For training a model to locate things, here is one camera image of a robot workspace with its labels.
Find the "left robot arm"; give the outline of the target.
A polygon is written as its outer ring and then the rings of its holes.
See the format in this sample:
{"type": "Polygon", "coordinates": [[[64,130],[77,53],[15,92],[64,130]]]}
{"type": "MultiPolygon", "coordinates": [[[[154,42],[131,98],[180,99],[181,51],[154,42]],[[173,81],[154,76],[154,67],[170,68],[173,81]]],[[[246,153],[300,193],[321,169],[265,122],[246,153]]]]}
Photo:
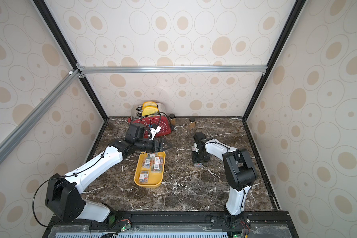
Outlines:
{"type": "Polygon", "coordinates": [[[124,138],[110,142],[105,150],[86,164],[65,175],[48,180],[45,205],[63,222],[92,220],[111,227],[115,212],[103,203],[85,200],[82,192],[104,172],[136,152],[164,152],[172,148],[165,139],[144,138],[145,125],[130,124],[124,138]]]}

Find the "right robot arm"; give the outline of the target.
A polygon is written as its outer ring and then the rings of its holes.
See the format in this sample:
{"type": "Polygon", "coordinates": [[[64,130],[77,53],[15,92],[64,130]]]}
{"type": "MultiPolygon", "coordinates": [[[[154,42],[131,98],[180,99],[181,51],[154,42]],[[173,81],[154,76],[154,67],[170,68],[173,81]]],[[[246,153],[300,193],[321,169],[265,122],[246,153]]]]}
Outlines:
{"type": "Polygon", "coordinates": [[[226,211],[230,217],[237,217],[245,210],[248,193],[253,186],[257,172],[249,152],[210,139],[202,132],[193,136],[192,162],[205,163],[213,155],[223,161],[226,180],[230,186],[226,211]]]}

